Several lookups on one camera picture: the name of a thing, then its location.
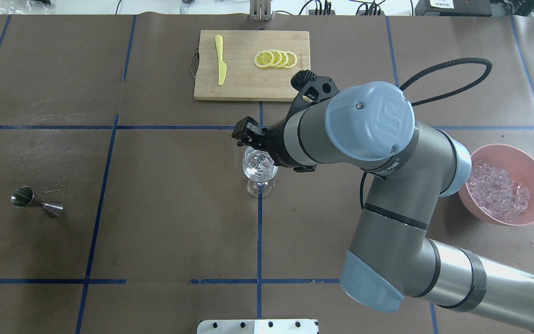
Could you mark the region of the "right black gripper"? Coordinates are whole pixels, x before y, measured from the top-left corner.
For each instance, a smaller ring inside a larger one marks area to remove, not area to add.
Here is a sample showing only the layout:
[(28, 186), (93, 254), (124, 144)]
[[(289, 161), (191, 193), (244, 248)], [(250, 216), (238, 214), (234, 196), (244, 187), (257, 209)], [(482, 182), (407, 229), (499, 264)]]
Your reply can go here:
[(324, 102), (339, 93), (331, 77), (319, 76), (311, 70), (298, 71), (290, 80), (297, 91), (283, 120), (269, 128), (259, 127), (247, 116), (238, 121), (231, 137), (238, 147), (251, 147), (269, 153), (278, 167), (292, 168), (297, 173), (313, 173), (318, 161), (307, 154), (299, 130), (309, 108), (324, 106)]

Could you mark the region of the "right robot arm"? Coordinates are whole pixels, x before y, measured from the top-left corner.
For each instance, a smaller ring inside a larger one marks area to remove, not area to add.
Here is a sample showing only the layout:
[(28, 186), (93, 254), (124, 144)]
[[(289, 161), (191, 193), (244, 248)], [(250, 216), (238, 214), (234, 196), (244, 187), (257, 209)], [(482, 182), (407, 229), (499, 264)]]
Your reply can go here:
[(534, 332), (534, 274), (426, 236), (440, 197), (466, 183), (468, 150), (415, 120), (403, 91), (388, 82), (339, 90), (332, 78), (299, 71), (286, 117), (235, 125), (238, 146), (269, 153), (297, 173), (348, 163), (374, 179), (339, 279), (356, 302), (398, 311), (405, 297)]

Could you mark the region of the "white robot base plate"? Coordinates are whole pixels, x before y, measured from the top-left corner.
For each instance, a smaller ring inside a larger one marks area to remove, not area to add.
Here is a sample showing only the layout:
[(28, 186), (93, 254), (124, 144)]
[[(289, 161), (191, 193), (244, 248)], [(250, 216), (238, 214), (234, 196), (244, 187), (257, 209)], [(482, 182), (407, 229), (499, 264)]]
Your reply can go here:
[(315, 319), (229, 319), (207, 320), (197, 334), (319, 334)]

